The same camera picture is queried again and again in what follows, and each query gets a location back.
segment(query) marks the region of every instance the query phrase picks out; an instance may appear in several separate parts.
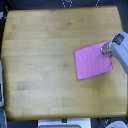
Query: gray floor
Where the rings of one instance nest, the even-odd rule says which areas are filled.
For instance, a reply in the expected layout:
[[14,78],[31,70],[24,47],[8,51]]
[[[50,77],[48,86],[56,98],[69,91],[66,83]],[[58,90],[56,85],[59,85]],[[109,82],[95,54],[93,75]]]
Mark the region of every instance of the gray floor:
[[[37,8],[63,8],[63,4],[61,0],[46,0],[45,2],[39,3],[41,0],[7,0],[10,9],[37,9]],[[95,6],[97,0],[73,0],[72,7],[88,7]],[[100,0],[98,6],[108,6],[108,5],[117,5],[119,8],[119,12],[121,15],[121,20],[123,23],[124,31],[128,33],[128,0]],[[2,32],[5,20],[0,20],[0,42],[2,40]],[[127,123],[127,117],[123,118],[109,118],[109,123],[117,120],[124,121]],[[91,119],[92,128],[103,128],[102,123],[98,118]],[[8,128],[36,128],[37,121],[8,121]]]

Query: wooden table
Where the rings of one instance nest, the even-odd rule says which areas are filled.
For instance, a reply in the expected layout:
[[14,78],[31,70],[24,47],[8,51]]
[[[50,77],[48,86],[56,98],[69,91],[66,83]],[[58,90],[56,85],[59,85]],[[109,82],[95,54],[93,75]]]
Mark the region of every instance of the wooden table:
[[122,30],[116,7],[10,11],[3,43],[5,111],[11,120],[124,116],[127,76],[113,70],[78,81],[74,50]]

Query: wood grain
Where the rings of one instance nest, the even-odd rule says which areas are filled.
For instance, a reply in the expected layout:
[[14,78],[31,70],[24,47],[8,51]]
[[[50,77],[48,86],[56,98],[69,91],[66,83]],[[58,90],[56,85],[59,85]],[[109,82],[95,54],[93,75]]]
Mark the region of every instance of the wood grain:
[[7,119],[124,116],[127,76],[113,70],[77,81],[74,50],[122,30],[116,7],[10,11],[2,66]]

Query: pink cloth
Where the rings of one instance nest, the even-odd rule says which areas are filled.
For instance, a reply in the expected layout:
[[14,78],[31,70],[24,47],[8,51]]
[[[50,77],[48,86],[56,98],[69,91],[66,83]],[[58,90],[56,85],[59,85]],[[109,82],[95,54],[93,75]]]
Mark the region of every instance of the pink cloth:
[[100,52],[100,48],[105,43],[107,43],[107,41],[74,51],[78,80],[112,70],[113,67],[110,55]]

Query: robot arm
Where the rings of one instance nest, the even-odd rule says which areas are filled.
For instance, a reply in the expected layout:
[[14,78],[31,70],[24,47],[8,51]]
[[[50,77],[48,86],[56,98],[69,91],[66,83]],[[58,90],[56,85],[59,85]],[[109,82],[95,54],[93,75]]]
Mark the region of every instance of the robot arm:
[[121,31],[112,42],[103,45],[101,52],[112,54],[122,65],[128,75],[128,34]]

